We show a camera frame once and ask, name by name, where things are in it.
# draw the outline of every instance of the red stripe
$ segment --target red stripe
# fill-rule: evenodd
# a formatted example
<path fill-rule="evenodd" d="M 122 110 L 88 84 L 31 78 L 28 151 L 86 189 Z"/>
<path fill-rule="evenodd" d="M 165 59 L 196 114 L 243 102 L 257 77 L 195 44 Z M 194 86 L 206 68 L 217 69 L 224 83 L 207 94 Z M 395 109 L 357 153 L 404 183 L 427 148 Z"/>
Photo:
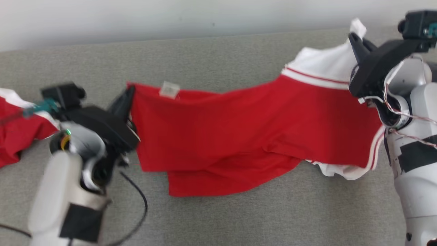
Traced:
<path fill-rule="evenodd" d="M 376 163 L 375 163 L 375 162 L 377 161 L 377 160 L 375 159 L 375 157 L 376 157 L 376 152 L 379 151 L 377 148 L 378 148 L 378 145 L 379 145 L 379 141 L 380 141 L 381 138 L 383 138 L 383 137 L 384 137 L 384 133 L 383 133 L 381 136 L 378 137 L 378 140 L 376 141 L 375 147 L 373 147 L 373 160 L 372 160 L 372 166 L 370 166 L 370 170 L 372 170 L 372 169 L 373 169 L 373 166 L 376 164 Z"/>
<path fill-rule="evenodd" d="M 291 68 L 289 68 L 289 67 L 285 67 L 285 68 L 288 69 L 288 70 L 290 70 L 290 71 L 293 71 L 293 72 L 295 72 L 295 73 L 297 73 L 297 74 L 304 75 L 304 76 L 307 76 L 307 77 L 310 77 L 310 78 L 320 79 L 320 80 L 329 81 L 329 82 L 338 83 L 338 84 L 349 84 L 349 81 L 332 80 L 332 79 L 327 79 L 327 78 L 322 78 L 322 77 L 312 76 L 312 75 L 309 75 L 309 74 L 301 73 L 301 72 L 296 71 L 296 70 L 294 70 L 294 69 L 291 69 Z"/>

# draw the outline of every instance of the red and white shirt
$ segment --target red and white shirt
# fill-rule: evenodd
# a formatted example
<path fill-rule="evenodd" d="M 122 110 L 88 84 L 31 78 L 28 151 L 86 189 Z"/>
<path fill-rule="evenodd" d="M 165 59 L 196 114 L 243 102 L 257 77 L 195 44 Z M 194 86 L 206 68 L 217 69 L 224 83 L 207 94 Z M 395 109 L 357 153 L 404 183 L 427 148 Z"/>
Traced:
<path fill-rule="evenodd" d="M 0 88 L 0 121 L 19 114 L 22 108 L 34 104 L 21 99 L 15 91 Z M 39 112 L 28 119 L 17 118 L 0 124 L 0 168 L 20 161 L 20 152 L 34 139 L 44 139 L 58 131 L 59 123 L 47 112 Z"/>
<path fill-rule="evenodd" d="M 352 28 L 365 33 L 358 20 Z M 141 167 L 167 171 L 178 197 L 247 191 L 301 160 L 353 169 L 351 176 L 373 169 L 383 128 L 347 89 L 355 64 L 346 42 L 305 48 L 274 81 L 224 94 L 181 90 L 171 99 L 129 84 Z"/>

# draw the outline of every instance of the clothing tag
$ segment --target clothing tag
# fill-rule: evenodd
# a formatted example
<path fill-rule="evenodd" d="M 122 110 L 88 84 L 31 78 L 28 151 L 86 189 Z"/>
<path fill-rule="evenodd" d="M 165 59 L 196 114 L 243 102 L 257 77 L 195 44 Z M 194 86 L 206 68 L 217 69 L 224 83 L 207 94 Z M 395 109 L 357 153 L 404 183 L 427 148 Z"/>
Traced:
<path fill-rule="evenodd" d="M 175 99 L 179 91 L 180 91 L 180 86 L 178 84 L 173 84 L 164 81 L 160 90 L 160 96 Z"/>

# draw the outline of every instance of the gray fabric surface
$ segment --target gray fabric surface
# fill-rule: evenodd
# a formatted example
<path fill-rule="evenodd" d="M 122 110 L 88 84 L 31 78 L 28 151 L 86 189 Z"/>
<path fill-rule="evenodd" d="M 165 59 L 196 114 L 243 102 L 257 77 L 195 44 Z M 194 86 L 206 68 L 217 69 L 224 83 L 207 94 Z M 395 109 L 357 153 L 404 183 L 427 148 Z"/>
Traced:
<path fill-rule="evenodd" d="M 87 103 L 107 106 L 126 81 L 224 92 L 278 76 L 304 46 L 328 48 L 348 30 L 294 32 L 208 39 L 66 46 L 0 53 L 0 86 L 38 101 L 38 88 L 74 81 Z M 396 28 L 370 29 L 381 44 Z M 35 143 L 22 160 L 0 169 L 0 223 L 27 228 L 27 216 L 49 159 L 48 140 Z M 405 222 L 385 153 L 375 171 L 356 181 L 324 177 L 306 162 L 245 193 L 225 197 L 174 198 L 163 173 L 143 173 L 135 154 L 128 175 L 149 201 L 146 223 L 127 246 L 401 245 Z M 120 238 L 139 220 L 141 197 L 115 175 L 110 187 L 104 242 Z M 28 240 L 0 229 L 0 245 Z"/>

